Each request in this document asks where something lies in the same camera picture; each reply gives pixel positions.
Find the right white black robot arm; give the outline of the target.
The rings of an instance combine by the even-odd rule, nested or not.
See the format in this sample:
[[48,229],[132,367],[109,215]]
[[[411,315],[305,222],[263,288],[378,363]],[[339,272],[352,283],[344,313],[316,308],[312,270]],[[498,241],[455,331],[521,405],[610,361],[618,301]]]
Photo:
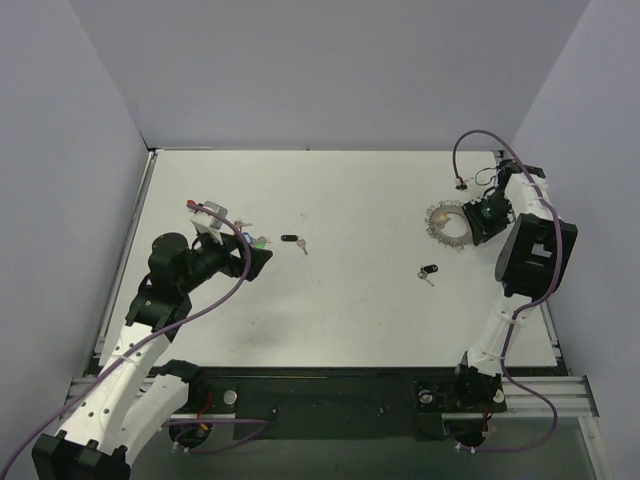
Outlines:
[[462,206],[475,246],[505,230],[509,234],[494,270],[501,293],[446,386],[449,402],[459,411],[490,411],[502,403],[501,381],[511,347],[529,314],[562,281],[578,228],[560,218],[547,189],[541,168],[503,160],[490,194]]

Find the white disc wire keyring holder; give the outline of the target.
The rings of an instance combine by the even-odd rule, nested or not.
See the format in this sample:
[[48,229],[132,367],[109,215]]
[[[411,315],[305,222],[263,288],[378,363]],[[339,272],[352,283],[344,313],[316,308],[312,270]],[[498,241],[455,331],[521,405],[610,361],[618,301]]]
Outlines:
[[426,210],[427,234],[439,244],[461,251],[472,244],[472,234],[462,203],[458,200],[443,200]]

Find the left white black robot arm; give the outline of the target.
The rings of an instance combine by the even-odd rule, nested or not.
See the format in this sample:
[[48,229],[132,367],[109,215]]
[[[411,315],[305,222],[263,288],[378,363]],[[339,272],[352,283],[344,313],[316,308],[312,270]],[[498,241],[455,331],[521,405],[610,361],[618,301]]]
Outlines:
[[206,403],[202,370],[186,361],[169,361],[145,393],[139,389],[190,312],[190,293],[217,273],[252,281],[273,254],[228,234],[220,240],[200,234],[197,243],[191,247],[179,233],[154,240],[149,272],[100,376],[57,433],[41,435],[32,448],[39,478],[127,479],[174,412]]

